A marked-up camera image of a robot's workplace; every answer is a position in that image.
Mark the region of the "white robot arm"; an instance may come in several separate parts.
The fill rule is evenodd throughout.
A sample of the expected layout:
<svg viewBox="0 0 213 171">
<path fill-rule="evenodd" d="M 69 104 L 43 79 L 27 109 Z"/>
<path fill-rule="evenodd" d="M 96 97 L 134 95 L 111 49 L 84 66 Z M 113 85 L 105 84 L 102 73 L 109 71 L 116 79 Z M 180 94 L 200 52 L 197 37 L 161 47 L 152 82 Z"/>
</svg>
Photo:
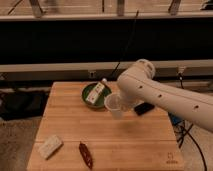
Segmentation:
<svg viewBox="0 0 213 171">
<path fill-rule="evenodd" d="M 153 81 L 155 72 L 146 59 L 134 62 L 117 79 L 121 99 L 143 100 L 213 133 L 213 96 Z"/>
</svg>

